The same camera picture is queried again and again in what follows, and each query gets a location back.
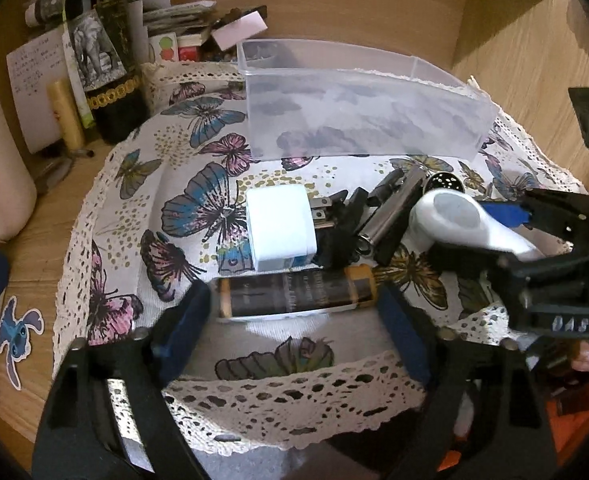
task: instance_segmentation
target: elephant picture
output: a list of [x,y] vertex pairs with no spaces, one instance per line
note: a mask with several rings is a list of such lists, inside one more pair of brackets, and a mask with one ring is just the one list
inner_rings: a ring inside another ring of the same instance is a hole
[[85,92],[126,75],[126,69],[96,11],[92,10],[73,21],[70,35]]

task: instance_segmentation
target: silver tube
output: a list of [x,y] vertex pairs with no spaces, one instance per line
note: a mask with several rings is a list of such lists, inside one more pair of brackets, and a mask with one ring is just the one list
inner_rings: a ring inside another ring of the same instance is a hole
[[360,254],[363,256],[372,256],[374,254],[376,246],[407,206],[407,200],[417,187],[423,186],[423,182],[428,176],[429,171],[424,166],[419,165],[413,166],[407,172],[402,186],[374,212],[359,232],[356,250]]

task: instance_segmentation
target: transparent storage box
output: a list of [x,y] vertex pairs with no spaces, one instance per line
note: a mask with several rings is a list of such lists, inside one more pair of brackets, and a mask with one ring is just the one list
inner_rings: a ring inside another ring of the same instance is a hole
[[238,57],[255,160],[404,153],[470,160],[498,114],[485,92],[414,56],[330,41],[247,40]]

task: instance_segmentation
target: blue cartoon character sticker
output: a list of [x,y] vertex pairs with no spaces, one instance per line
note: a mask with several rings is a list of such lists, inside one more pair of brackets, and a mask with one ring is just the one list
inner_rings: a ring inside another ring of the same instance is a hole
[[17,298],[12,296],[4,307],[0,320],[0,353],[6,350],[6,370],[10,383],[17,390],[21,389],[21,381],[17,374],[17,365],[30,355],[30,329],[41,335],[44,332],[44,317],[33,308],[20,319],[15,317]]

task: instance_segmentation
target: round black speckled object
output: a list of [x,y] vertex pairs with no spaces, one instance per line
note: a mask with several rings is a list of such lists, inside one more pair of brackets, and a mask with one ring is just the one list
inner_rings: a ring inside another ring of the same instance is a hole
[[465,187],[459,178],[448,171],[440,171],[439,173],[433,174],[425,184],[423,184],[423,194],[433,189],[453,189],[455,191],[461,191],[465,193]]

